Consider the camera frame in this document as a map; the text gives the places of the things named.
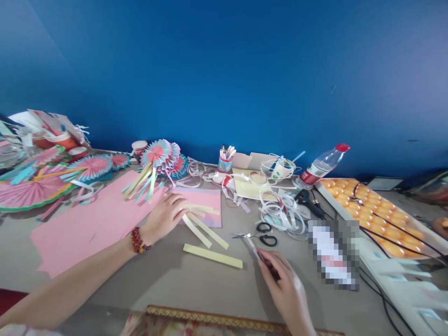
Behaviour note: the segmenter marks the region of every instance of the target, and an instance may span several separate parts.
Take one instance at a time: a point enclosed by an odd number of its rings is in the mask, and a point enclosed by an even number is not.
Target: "paper fan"
[[[169,175],[171,179],[173,180],[180,180],[181,178],[184,178],[187,174],[188,170],[188,161],[187,158],[181,154],[179,156],[179,160],[176,164],[176,166],[169,172]],[[168,175],[162,175],[163,178],[168,178]]]
[[[66,169],[65,165],[46,167],[43,173],[52,174]],[[75,187],[75,184],[64,182],[59,176],[19,184],[0,183],[0,211],[18,212],[38,208],[70,193]]]
[[[158,167],[169,159],[172,152],[171,144],[165,139],[160,139],[149,145],[143,153],[142,160],[145,165],[153,163],[154,167]]]
[[[26,159],[17,168],[0,176],[0,181],[11,181],[12,184],[28,181],[39,168],[44,167],[48,163],[62,160],[65,154],[64,151],[65,148],[58,145],[44,150],[43,152]]]
[[[85,168],[81,173],[75,172],[70,173],[69,175],[63,175],[61,178],[74,178],[80,182],[92,180],[101,175],[106,174],[109,170],[112,169],[112,160],[108,158],[106,155],[93,155],[84,157],[75,163],[73,163],[68,170],[76,169],[76,168]]]
[[[171,155],[168,159],[157,167],[157,174],[168,174],[176,166],[181,154],[181,148],[173,142],[171,144]]]
[[[125,153],[113,153],[109,156],[112,160],[112,170],[120,170],[130,165],[131,156]]]

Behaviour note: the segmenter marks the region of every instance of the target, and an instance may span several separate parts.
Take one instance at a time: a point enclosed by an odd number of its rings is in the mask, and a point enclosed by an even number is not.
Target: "plastic bottle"
[[[349,145],[339,144],[328,152],[325,152],[296,179],[301,189],[311,189],[313,184],[332,171],[342,160],[344,153],[350,149]]]

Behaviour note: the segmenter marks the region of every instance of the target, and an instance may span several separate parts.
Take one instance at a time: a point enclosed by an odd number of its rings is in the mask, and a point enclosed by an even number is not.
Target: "pink paper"
[[[205,217],[198,217],[205,225],[212,228],[223,227],[221,222],[221,190],[188,189],[176,187],[173,193],[182,194],[190,203],[212,207],[219,215],[205,212]]]
[[[137,226],[167,191],[165,187],[154,189],[152,204],[144,197],[137,203],[123,200],[121,191],[137,176],[135,171],[127,172],[101,190],[91,204],[70,208],[35,229],[30,237],[42,258],[38,271],[54,278]]]

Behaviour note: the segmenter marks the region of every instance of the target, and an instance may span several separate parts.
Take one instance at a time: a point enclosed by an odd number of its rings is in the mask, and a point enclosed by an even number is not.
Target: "glue gun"
[[[309,191],[303,189],[295,197],[295,201],[298,204],[305,205],[312,213],[314,213],[319,219],[325,220],[325,212],[319,208],[313,201],[309,199]]]

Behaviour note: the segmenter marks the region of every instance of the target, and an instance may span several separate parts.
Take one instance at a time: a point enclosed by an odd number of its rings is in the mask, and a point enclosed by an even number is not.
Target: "scissors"
[[[233,233],[236,235],[233,238],[252,238],[257,237],[260,241],[269,247],[277,246],[278,240],[275,236],[265,234],[266,232],[272,232],[272,226],[268,223],[262,222],[257,225],[256,233]]]

